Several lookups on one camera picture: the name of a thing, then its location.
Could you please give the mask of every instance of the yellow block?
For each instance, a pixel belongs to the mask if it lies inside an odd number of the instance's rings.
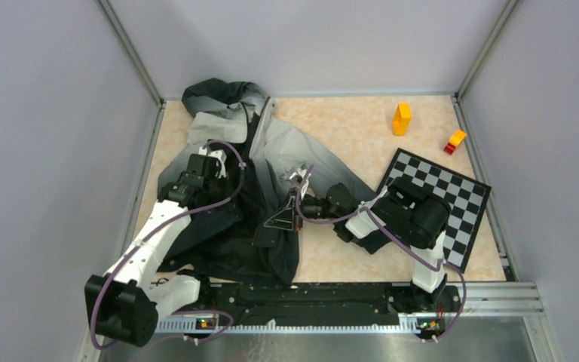
[[[412,111],[409,110],[409,103],[398,103],[396,114],[394,115],[394,134],[404,136],[409,121],[412,120]]]
[[[462,130],[457,130],[454,132],[452,138],[449,139],[449,143],[451,143],[454,147],[458,147],[461,145],[461,142],[465,139],[467,133],[463,132]]]

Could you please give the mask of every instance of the black and gray jacket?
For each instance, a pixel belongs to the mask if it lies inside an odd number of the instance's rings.
[[[318,141],[274,118],[274,100],[254,83],[210,79],[188,87],[182,101],[194,121],[186,147],[159,176],[158,189],[175,182],[190,154],[210,139],[233,144],[248,167],[236,200],[194,215],[167,253],[161,271],[191,263],[200,275],[249,284],[291,284],[299,264],[299,234],[262,224],[285,199],[291,187],[287,177],[297,166],[314,165],[310,187],[317,197],[323,197],[336,183],[344,183],[357,199],[375,197],[368,185]],[[236,186],[237,160],[229,150],[225,153],[228,178]],[[386,242],[382,235],[374,234],[359,245],[374,253]]]

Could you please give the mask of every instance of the black and white checkerboard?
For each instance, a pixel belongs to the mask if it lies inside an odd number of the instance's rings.
[[[378,189],[399,176],[449,202],[452,213],[443,251],[445,259],[464,272],[492,187],[403,149],[396,151]]]

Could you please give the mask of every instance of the beige tabletop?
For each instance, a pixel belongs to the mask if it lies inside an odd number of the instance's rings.
[[[412,120],[406,135],[392,133],[397,104],[407,102]],[[321,97],[277,99],[274,115],[310,134],[375,189],[398,148],[473,177],[464,146],[443,151],[458,129],[449,96]],[[135,234],[145,224],[156,198],[159,173],[185,146],[191,116],[181,102],[167,103],[156,150],[141,201]],[[504,273],[492,230],[483,217],[465,277],[468,281],[503,281]],[[300,263],[295,282],[409,281],[412,260],[395,244],[373,255],[341,241],[330,225],[305,224],[300,236]],[[458,276],[449,272],[449,280]]]

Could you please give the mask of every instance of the white wall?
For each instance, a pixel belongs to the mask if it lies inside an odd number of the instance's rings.
[[[111,1],[167,98],[211,77],[276,95],[450,93],[505,2]]]
[[[0,361],[76,357],[154,117],[93,1],[0,1]]]
[[[579,360],[579,2],[523,2],[466,105],[516,267]]]

